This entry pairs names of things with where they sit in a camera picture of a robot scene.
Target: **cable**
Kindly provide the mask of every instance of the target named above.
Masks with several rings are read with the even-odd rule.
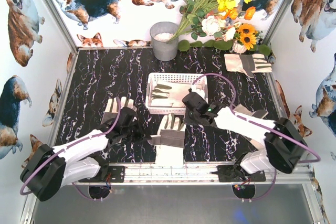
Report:
[[[110,127],[110,129],[108,130],[108,131],[106,131],[106,132],[102,132],[102,133],[98,133],[98,134],[96,134],[96,135],[93,135],[91,138],[95,138],[95,137],[98,137],[98,136],[103,136],[103,135],[107,135],[107,134],[109,134],[112,130],[113,130],[113,128],[115,127],[115,125],[117,124],[117,122],[118,122],[118,119],[119,119],[119,116],[120,116],[120,110],[121,110],[121,105],[120,105],[120,99],[119,99],[119,97],[117,97],[116,98],[116,100],[117,100],[117,106],[118,106],[118,114],[117,114],[117,117],[115,118],[115,121],[114,121],[114,123],[113,123],[113,125]],[[79,141],[76,141],[76,142],[74,142],[74,143],[72,143],[72,144],[70,144],[69,146],[67,146],[66,148],[63,148],[63,149],[61,149],[60,151],[58,151],[58,152],[56,152],[55,154],[53,154],[52,156],[50,156],[47,160],[45,160],[28,178],[27,178],[27,180],[23,183],[23,185],[22,185],[22,187],[21,187],[21,189],[20,189],[20,194],[21,195],[28,195],[28,194],[31,194],[32,193],[32,191],[24,191],[24,189],[26,188],[26,186],[29,184],[29,182],[32,180],[32,178],[34,178],[35,176],[36,176],[36,174],[40,171],[40,170],[42,170],[42,168],[43,167],[45,167],[47,164],[49,164],[50,163],[50,161],[51,160],[53,160],[56,156],[58,156],[60,153],[62,153],[62,152],[64,152],[66,149],[68,149],[68,148],[71,148],[71,147],[73,147],[73,146],[75,146],[76,144],[79,144],[79,143],[81,143],[81,142],[83,142],[83,141],[85,141],[85,140],[88,140],[88,139],[90,139],[90,137],[89,136],[87,136],[87,137],[85,137],[85,138],[83,138],[83,139],[81,139],[81,140],[79,140]]]
[[[295,139],[292,139],[291,137],[289,137],[289,136],[283,134],[282,132],[279,132],[279,131],[277,131],[277,130],[271,129],[271,128],[269,128],[269,127],[267,127],[267,126],[264,126],[264,125],[262,125],[262,124],[256,123],[256,122],[254,122],[254,121],[247,120],[245,117],[243,117],[243,116],[241,116],[241,115],[236,115],[235,111],[233,110],[233,105],[234,105],[234,102],[235,102],[235,100],[236,100],[236,89],[235,89],[235,86],[233,86],[232,82],[230,82],[226,77],[222,76],[221,74],[219,74],[219,73],[205,73],[205,74],[201,75],[200,77],[198,77],[198,78],[193,82],[193,85],[194,85],[199,79],[201,79],[201,78],[204,77],[204,76],[217,76],[217,77],[220,77],[220,78],[224,79],[225,81],[227,81],[227,83],[229,83],[229,85],[231,86],[232,91],[233,91],[233,98],[232,98],[232,100],[231,100],[231,102],[230,102],[230,106],[229,106],[229,108],[230,108],[231,112],[233,113],[233,115],[235,115],[236,117],[238,117],[238,118],[240,118],[240,119],[242,119],[242,120],[244,120],[244,121],[246,121],[246,122],[249,122],[249,123],[251,123],[251,124],[254,124],[254,125],[256,125],[256,126],[258,126],[258,127],[261,127],[261,128],[263,128],[263,129],[265,129],[265,130],[267,130],[267,131],[270,131],[270,132],[272,132],[272,133],[274,133],[274,134],[277,134],[278,136],[283,137],[283,138],[287,139],[288,141],[291,141],[292,143],[294,143],[294,144],[300,146],[301,148],[303,148],[304,150],[306,150],[307,152],[313,154],[313,155],[316,157],[316,159],[313,159],[313,160],[299,161],[300,164],[304,164],[304,163],[316,163],[316,162],[321,161],[321,157],[320,157],[320,155],[319,155],[317,152],[315,152],[315,151],[312,150],[311,148],[305,146],[304,144],[301,144],[300,142],[296,141]]]

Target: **white rose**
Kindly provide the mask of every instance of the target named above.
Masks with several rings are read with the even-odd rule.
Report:
[[[210,36],[221,30],[215,16],[208,16],[206,19],[202,20],[202,30]]]
[[[223,36],[224,41],[232,40],[235,36],[236,28],[233,26],[228,31],[226,31],[226,34]]]

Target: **sunflower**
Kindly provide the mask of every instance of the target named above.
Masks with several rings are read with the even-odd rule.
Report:
[[[251,24],[245,23],[239,27],[238,32],[241,34],[253,34],[256,32],[256,28]]]
[[[257,38],[253,34],[242,33],[240,35],[240,42],[243,43],[247,50],[250,50],[250,48],[253,48],[254,45],[257,43]]]

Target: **flower bouquet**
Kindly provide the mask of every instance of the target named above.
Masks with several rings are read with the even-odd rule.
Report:
[[[243,2],[249,3],[253,0],[184,0],[186,5],[181,6],[183,14],[177,32],[171,40],[183,34],[191,33],[191,37],[197,40],[198,37],[207,35],[214,36],[221,40],[222,44],[233,45],[234,42],[248,48],[256,44],[258,34],[255,28],[249,24],[248,33],[240,28],[241,23],[236,22],[237,18],[246,20],[252,19],[256,8],[254,6],[242,12]]]

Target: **orange flower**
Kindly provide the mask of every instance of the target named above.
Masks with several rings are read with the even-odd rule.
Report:
[[[238,10],[237,8],[233,8],[229,13],[229,18],[234,20],[237,17],[238,17]]]
[[[246,10],[244,19],[251,20],[255,12],[256,8],[254,6],[250,7],[249,9]]]

